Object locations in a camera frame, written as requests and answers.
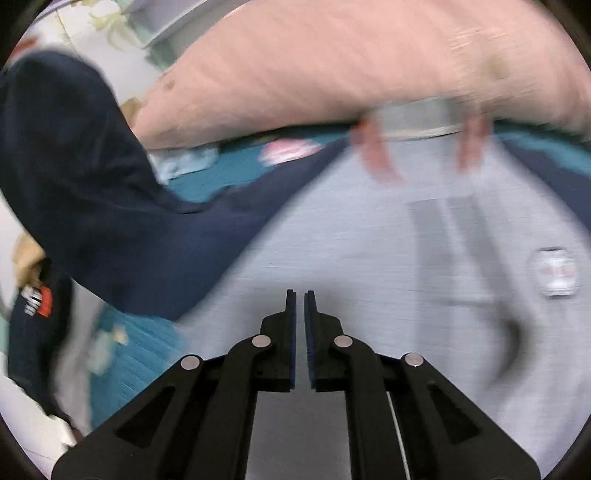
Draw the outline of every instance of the silver screw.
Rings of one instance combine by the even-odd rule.
[[[271,339],[267,335],[257,335],[252,339],[252,344],[257,348],[265,348],[271,344]]]
[[[348,335],[339,335],[335,338],[335,345],[341,348],[347,348],[353,345],[353,339]]]
[[[425,359],[420,353],[408,353],[405,355],[404,361],[411,367],[420,367]]]
[[[181,367],[183,367],[185,370],[195,370],[200,363],[201,361],[199,360],[199,357],[196,357],[195,355],[188,355],[181,360]]]

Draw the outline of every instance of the navy blue fabric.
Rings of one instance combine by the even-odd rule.
[[[561,168],[544,152],[531,150],[510,140],[502,140],[507,151],[535,173],[562,199],[591,232],[591,179]]]
[[[38,52],[0,76],[0,189],[56,267],[118,310],[178,319],[346,148],[282,164],[207,203],[160,186],[100,74]]]

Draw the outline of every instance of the orange label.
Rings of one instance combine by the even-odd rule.
[[[37,313],[42,317],[48,318],[51,315],[53,308],[53,295],[51,290],[47,287],[41,287],[41,306],[37,310]]]

